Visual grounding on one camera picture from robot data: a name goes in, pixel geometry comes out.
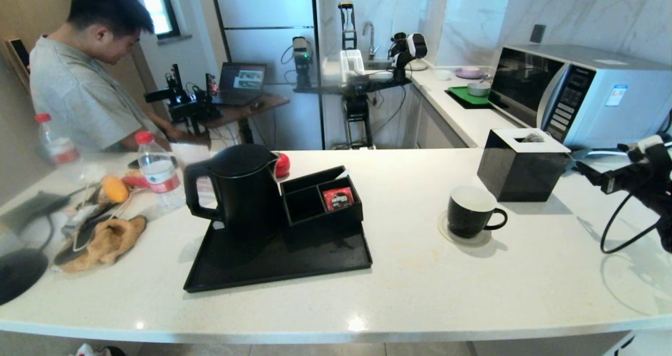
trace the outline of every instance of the black organizer box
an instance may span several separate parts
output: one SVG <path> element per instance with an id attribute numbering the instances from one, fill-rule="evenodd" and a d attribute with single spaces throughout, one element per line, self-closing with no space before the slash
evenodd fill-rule
<path id="1" fill-rule="evenodd" d="M 280 184 L 290 233 L 309 230 L 314 232 L 315 229 L 334 230 L 364 219 L 362 200 L 350 176 L 336 179 L 344 171 L 345 167 L 341 165 Z M 352 192 L 352 205 L 328 212 L 322 192 L 345 187 L 350 187 Z"/>

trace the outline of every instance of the laptop screen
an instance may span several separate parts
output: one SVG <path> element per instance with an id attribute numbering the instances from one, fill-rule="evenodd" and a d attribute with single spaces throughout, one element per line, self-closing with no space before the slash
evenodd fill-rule
<path id="1" fill-rule="evenodd" d="M 264 88 L 266 66 L 252 64 L 223 64 L 219 89 L 261 90 Z"/>

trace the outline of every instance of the green tray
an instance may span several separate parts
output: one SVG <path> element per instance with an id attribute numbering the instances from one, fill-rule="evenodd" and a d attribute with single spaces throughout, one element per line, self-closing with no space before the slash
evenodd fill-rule
<path id="1" fill-rule="evenodd" d="M 450 97 L 454 98 L 464 109 L 489 109 L 488 96 L 472 96 L 466 87 L 450 87 L 446 90 Z"/>

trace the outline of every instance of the microwave control panel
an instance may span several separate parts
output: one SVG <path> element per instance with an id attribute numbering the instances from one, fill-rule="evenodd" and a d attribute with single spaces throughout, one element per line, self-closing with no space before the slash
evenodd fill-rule
<path id="1" fill-rule="evenodd" d="M 564 141 L 574 117 L 581 107 L 588 88 L 595 78 L 595 71 L 578 66 L 570 66 L 567 78 L 562 84 L 545 130 L 559 142 Z"/>

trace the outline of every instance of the plastic water bottle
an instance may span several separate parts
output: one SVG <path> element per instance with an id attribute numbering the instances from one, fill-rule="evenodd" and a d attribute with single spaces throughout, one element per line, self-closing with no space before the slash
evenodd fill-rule
<path id="1" fill-rule="evenodd" d="M 36 114 L 35 120 L 40 122 L 40 143 L 57 169 L 62 171 L 67 179 L 74 182 L 81 181 L 82 158 L 70 137 L 67 134 L 59 134 L 49 126 L 51 115 L 48 113 Z"/>
<path id="2" fill-rule="evenodd" d="M 184 190 L 180 187 L 180 177 L 170 156 L 149 131 L 141 131 L 135 135 L 140 145 L 138 163 L 144 178 L 159 200 L 164 210 L 174 210 L 185 203 Z"/>

